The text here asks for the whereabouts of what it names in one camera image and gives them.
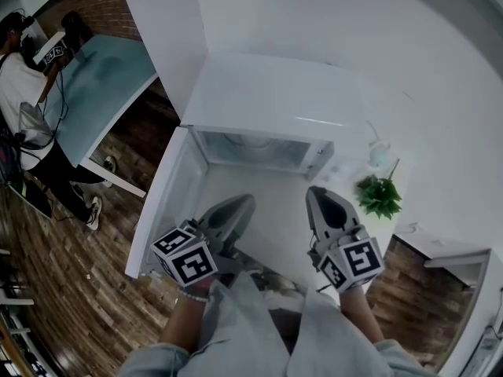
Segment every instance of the light blue tabletop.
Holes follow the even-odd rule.
[[[77,56],[62,71],[68,114],[57,131],[57,141],[75,167],[99,143],[97,139],[109,130],[114,117],[122,115],[130,99],[156,75],[142,42],[95,35],[81,52],[85,58]],[[57,82],[61,87],[60,76]],[[62,103],[56,83],[47,99],[46,121],[54,128]]]

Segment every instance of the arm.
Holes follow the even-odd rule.
[[[199,342],[205,306],[206,303],[196,302],[180,295],[159,342],[170,343],[194,353]]]
[[[49,71],[52,67],[54,67],[55,63],[50,63],[48,65],[46,65],[46,68],[44,68],[42,70],[42,74],[44,74],[45,76],[47,76],[49,74]]]
[[[371,343],[384,341],[383,332],[372,314],[362,287],[340,294],[340,311]]]
[[[56,77],[57,73],[60,72],[60,66],[58,63],[55,63],[51,66],[50,70],[47,72],[47,83],[42,91],[42,95],[40,95],[39,98],[39,103],[42,103],[46,98],[47,94],[49,93],[50,89],[53,87],[54,83],[56,82]]]

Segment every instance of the wooden floor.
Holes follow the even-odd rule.
[[[384,255],[386,270],[367,299],[387,339],[396,339],[435,370],[449,348],[472,292],[445,269],[423,267],[424,258],[397,240]]]
[[[113,154],[118,174],[148,190],[177,125],[162,99],[146,93],[114,126],[97,156]],[[164,278],[124,275],[143,199],[117,187],[80,186],[87,202],[93,194],[103,199],[99,230],[75,219],[49,221],[2,189],[0,246],[13,252],[12,261],[31,288],[35,306],[24,316],[52,354],[56,371],[110,376],[132,349],[157,340],[176,290]],[[54,201],[54,215],[69,213]]]
[[[148,190],[178,124],[166,101],[146,93],[126,112],[96,152],[113,154],[118,174]],[[121,188],[81,185],[90,202],[104,201],[100,228],[75,219],[49,221],[0,190],[0,247],[30,287],[35,306],[24,312],[34,337],[64,376],[111,376],[128,353],[155,342],[175,300],[163,277],[124,275],[143,199]],[[54,201],[58,218],[69,213]],[[446,274],[425,274],[422,259],[392,243],[387,270],[369,291],[384,333],[424,364],[449,344],[470,294]]]

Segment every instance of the open cabinet door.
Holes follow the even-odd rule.
[[[189,130],[177,127],[160,161],[134,234],[126,274],[138,278],[157,264],[150,244],[192,219],[208,164]]]

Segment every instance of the gray sleeve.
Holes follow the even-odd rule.
[[[169,343],[135,350],[118,371],[118,377],[175,377],[189,361],[189,353]]]
[[[435,373],[424,369],[398,342],[387,339],[374,344],[397,377],[433,377]]]

